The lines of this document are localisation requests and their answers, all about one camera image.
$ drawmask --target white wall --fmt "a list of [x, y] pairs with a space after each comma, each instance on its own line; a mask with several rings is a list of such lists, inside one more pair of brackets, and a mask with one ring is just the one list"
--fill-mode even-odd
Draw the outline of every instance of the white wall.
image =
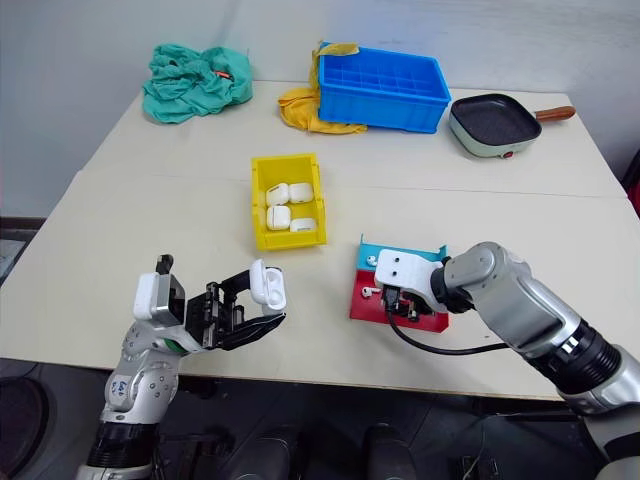
[[614, 172], [640, 148], [638, 0], [0, 0], [3, 215], [46, 216], [175, 42], [305, 80], [321, 39], [432, 55], [450, 86], [565, 91]]

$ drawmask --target red platform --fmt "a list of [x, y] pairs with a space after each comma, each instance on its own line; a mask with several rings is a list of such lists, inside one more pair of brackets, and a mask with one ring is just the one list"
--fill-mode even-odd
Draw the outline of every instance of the red platform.
[[[356, 270], [356, 279], [353, 282], [353, 292], [351, 294], [349, 318], [388, 324], [387, 315], [381, 301], [381, 294], [374, 293], [369, 298], [362, 296], [362, 287], [376, 286], [373, 280], [374, 275], [375, 272], [368, 270]], [[407, 318], [397, 315], [395, 315], [394, 318], [400, 327], [416, 328], [429, 332], [440, 333], [449, 326], [449, 315], [446, 313], [420, 315], [417, 322], [410, 322]]]

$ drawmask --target white table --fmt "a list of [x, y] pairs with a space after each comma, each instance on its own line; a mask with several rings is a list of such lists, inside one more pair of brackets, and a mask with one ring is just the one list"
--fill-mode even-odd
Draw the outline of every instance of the white table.
[[[129, 173], [246, 180], [251, 157], [316, 152], [327, 186], [375, 186], [624, 198], [579, 116], [548, 123], [512, 159], [469, 154], [448, 127], [426, 135], [369, 129], [361, 135], [306, 133], [280, 119], [278, 97], [298, 86], [254, 82], [254, 98], [219, 115], [160, 125], [145, 118], [139, 96], [86, 166]], [[486, 93], [453, 89], [454, 98]], [[559, 93], [510, 95], [531, 110], [570, 104]]]
[[[640, 330], [640, 222], [626, 200], [346, 186], [331, 181], [326, 172], [336, 165], [323, 158], [329, 156], [320, 157], [329, 177], [329, 244], [266, 254], [254, 247], [248, 181], [94, 163], [76, 176], [0, 290], [0, 355], [113, 368], [132, 322], [137, 277], [152, 271], [156, 255], [174, 255], [173, 272], [190, 296], [262, 255], [284, 269], [285, 322], [250, 346], [188, 357], [183, 372], [557, 398], [511, 351], [438, 357], [403, 343], [386, 325], [349, 320], [364, 233], [372, 243], [409, 248], [447, 243], [453, 254], [498, 241], [610, 341], [640, 356], [633, 341]], [[385, 218], [395, 219], [392, 227]], [[443, 334], [410, 333], [441, 347], [496, 341], [473, 312], [452, 318]]]

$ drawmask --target frying pan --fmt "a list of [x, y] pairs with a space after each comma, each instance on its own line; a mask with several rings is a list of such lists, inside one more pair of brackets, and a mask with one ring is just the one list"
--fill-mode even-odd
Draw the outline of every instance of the frying pan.
[[451, 105], [449, 125], [467, 150], [478, 157], [511, 157], [542, 132], [540, 122], [571, 118], [571, 106], [533, 114], [501, 93], [461, 98]]

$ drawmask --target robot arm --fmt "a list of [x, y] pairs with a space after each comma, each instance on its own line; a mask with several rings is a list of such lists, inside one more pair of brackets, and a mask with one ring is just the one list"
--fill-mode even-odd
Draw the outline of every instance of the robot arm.
[[391, 312], [405, 295], [423, 313], [475, 309], [585, 416], [605, 457], [640, 456], [640, 363], [609, 344], [513, 253], [484, 242], [443, 264], [382, 250], [375, 279]]
[[[163, 255], [154, 273], [140, 277], [135, 322], [105, 386], [100, 426], [78, 480], [148, 478], [157, 425], [178, 389], [182, 358], [254, 342], [285, 318], [282, 272], [266, 268], [262, 260], [219, 284], [208, 284], [205, 293], [188, 302], [169, 273], [172, 264], [173, 258]], [[244, 308], [236, 304], [243, 290], [262, 306], [262, 317], [244, 319]]]

